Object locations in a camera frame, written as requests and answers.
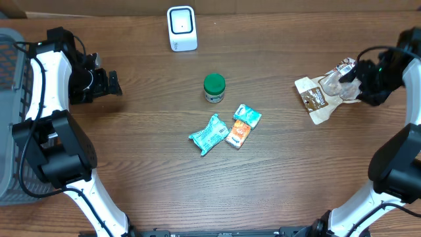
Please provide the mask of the clear beige snack bag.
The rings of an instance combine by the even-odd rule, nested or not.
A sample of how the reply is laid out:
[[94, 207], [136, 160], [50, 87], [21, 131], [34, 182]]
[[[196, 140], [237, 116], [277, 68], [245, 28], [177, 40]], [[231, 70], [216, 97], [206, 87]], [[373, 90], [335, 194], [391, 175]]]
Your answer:
[[339, 79], [350, 72], [356, 62], [352, 58], [343, 59], [334, 69], [316, 78], [304, 77], [295, 81], [295, 87], [314, 124], [329, 119], [342, 103], [358, 103], [361, 82], [341, 83]]

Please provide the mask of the green lid white jar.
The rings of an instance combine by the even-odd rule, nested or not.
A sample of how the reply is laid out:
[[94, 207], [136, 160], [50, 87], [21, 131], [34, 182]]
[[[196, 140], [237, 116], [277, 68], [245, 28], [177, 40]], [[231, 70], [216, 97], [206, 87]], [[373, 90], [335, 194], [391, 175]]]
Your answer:
[[225, 78], [217, 73], [209, 74], [203, 83], [205, 99], [210, 103], [219, 103], [223, 100], [226, 90]]

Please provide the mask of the teal wet wipes pack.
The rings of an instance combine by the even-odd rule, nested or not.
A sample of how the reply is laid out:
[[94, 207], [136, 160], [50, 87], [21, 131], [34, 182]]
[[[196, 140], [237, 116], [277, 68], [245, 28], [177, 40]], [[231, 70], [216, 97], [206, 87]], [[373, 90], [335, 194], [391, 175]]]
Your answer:
[[230, 133], [226, 123], [221, 121], [218, 114], [213, 114], [207, 126], [189, 135], [189, 139], [201, 150], [205, 156], [214, 146], [219, 144]]

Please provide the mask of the teal tissue pack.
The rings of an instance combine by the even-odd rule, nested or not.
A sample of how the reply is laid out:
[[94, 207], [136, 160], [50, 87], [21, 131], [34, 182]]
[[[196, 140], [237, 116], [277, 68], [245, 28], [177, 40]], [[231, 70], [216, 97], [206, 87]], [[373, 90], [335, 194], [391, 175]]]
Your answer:
[[256, 110], [250, 108], [245, 104], [240, 104], [233, 115], [233, 119], [240, 120], [251, 127], [254, 130], [259, 123], [262, 115]]

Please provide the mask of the orange tissue pack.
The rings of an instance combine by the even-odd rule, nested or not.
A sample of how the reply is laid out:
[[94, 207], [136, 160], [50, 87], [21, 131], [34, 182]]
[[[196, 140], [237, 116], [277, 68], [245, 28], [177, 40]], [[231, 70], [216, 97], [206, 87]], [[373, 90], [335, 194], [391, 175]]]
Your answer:
[[240, 149], [247, 139], [251, 127], [240, 120], [236, 120], [225, 141], [236, 149]]

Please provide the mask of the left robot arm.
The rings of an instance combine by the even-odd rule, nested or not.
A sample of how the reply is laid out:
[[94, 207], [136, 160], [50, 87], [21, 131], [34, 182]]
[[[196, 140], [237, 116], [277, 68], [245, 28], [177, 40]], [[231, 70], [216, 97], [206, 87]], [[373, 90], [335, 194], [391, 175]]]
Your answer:
[[23, 122], [12, 136], [22, 156], [18, 182], [23, 192], [41, 199], [66, 194], [82, 210], [96, 236], [137, 236], [97, 173], [97, 154], [75, 121], [70, 105], [122, 95], [116, 71], [100, 67], [96, 53], [78, 51], [80, 38], [62, 27], [47, 31], [45, 41], [18, 41], [33, 71], [32, 97]]

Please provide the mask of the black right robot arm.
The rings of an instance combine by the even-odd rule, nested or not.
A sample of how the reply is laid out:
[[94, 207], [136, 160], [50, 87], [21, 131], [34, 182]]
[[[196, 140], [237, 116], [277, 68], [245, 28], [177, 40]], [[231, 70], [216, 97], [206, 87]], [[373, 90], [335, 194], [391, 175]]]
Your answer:
[[356, 60], [339, 82], [360, 81], [358, 99], [381, 105], [400, 87], [406, 89], [405, 126], [377, 152], [369, 168], [369, 181], [342, 206], [316, 219], [297, 236], [369, 236], [369, 227], [393, 209], [413, 217], [406, 209], [420, 199], [420, 28], [400, 33], [395, 47], [379, 45], [378, 63]]

